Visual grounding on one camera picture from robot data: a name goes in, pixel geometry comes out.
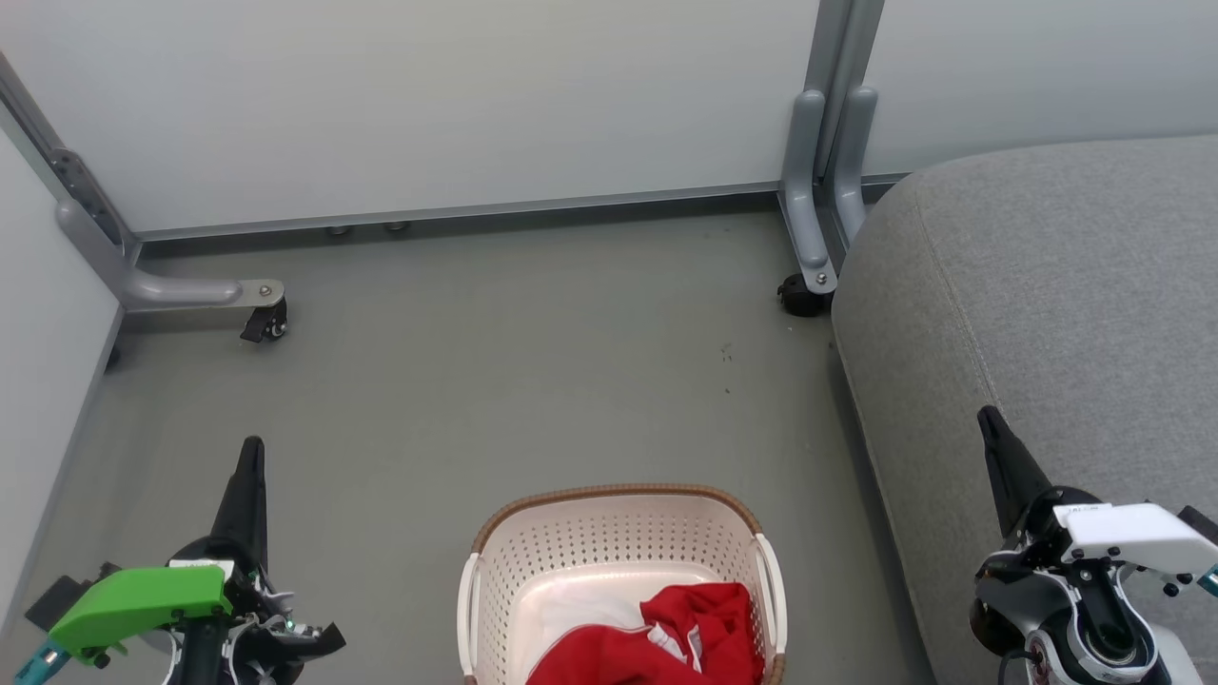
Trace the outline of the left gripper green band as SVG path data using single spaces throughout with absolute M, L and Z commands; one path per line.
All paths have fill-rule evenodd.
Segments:
M 80 590 L 60 590 L 65 598 L 48 628 L 49 640 L 67 655 L 90 663 L 125 640 L 188 620 L 231 618 L 240 590 L 266 570 L 266 442 L 244 439 L 238 466 L 209 528 L 209 538 L 188 542 L 164 566 L 119 568 Z

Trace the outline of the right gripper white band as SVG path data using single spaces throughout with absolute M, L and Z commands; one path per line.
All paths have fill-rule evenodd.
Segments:
M 1023 518 L 1021 563 L 1050 569 L 1110 559 L 1163 577 L 1205 577 L 1216 568 L 1213 535 L 1152 502 L 1113 505 L 1077 488 L 1052 488 L 996 406 L 983 406 L 977 421 L 1002 538 Z

